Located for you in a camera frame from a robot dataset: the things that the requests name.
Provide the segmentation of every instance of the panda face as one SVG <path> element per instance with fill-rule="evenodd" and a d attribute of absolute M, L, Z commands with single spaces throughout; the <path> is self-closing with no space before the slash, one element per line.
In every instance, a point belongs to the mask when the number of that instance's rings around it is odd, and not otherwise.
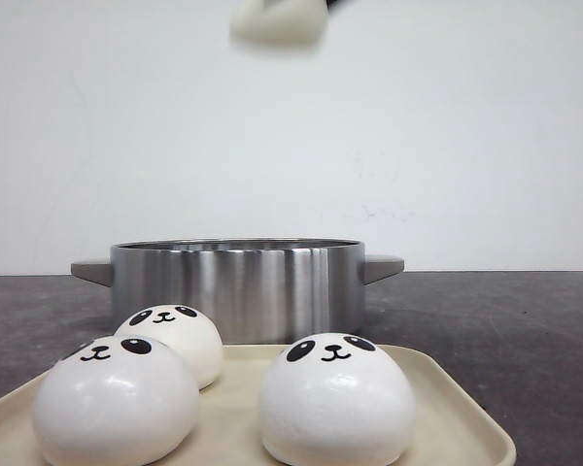
<path fill-rule="evenodd" d="M 335 362 L 348 359 L 362 352 L 376 351 L 376 347 L 361 337 L 338 333 L 326 333 L 301 340 L 289 349 L 286 359 L 294 363 L 300 361 L 312 352 L 317 355 L 313 358 L 323 362 Z"/>
<path fill-rule="evenodd" d="M 71 354 L 64 357 L 62 361 L 73 359 L 73 356 L 76 355 L 83 362 L 105 361 L 110 359 L 116 351 L 126 351 L 136 355 L 149 354 L 152 351 L 152 344 L 141 337 L 125 337 L 122 339 L 112 336 L 101 337 L 81 345 Z"/>
<path fill-rule="evenodd" d="M 211 383 L 223 366 L 223 342 L 216 325 L 190 306 L 146 308 L 128 317 L 115 335 L 142 335 L 138 338 L 151 338 L 166 345 L 186 361 L 200 388 Z"/>
<path fill-rule="evenodd" d="M 184 316 L 197 317 L 198 312 L 193 308 L 182 305 L 153 306 L 134 315 L 129 320 L 128 325 L 133 327 L 145 321 L 150 323 L 166 323 L 172 322 L 176 318 L 184 318 Z"/>

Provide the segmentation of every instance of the white wall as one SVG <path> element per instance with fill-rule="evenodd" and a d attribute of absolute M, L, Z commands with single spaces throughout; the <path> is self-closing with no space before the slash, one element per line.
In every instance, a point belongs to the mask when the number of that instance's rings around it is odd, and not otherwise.
<path fill-rule="evenodd" d="M 583 0 L 348 0 L 283 54 L 235 5 L 0 0 L 0 274 L 294 235 L 583 269 Z"/>

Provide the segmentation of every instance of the dark countertop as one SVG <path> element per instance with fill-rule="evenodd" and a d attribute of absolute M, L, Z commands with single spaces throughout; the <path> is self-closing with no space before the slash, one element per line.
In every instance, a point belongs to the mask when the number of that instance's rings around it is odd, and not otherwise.
<path fill-rule="evenodd" d="M 0 277 L 0 396 L 112 333 L 108 289 Z M 361 334 L 433 357 L 511 435 L 518 464 L 583 466 L 583 272 L 405 273 Z"/>

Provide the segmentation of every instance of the stainless steel pot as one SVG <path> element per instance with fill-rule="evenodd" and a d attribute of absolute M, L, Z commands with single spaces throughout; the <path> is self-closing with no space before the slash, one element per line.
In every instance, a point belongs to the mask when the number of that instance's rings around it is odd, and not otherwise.
<path fill-rule="evenodd" d="M 225 343 L 289 343 L 362 324 L 364 285 L 398 274 L 398 257 L 365 256 L 359 241 L 190 240 L 111 247 L 111 260 L 71 273 L 110 286 L 119 325 L 158 304 L 209 316 Z"/>

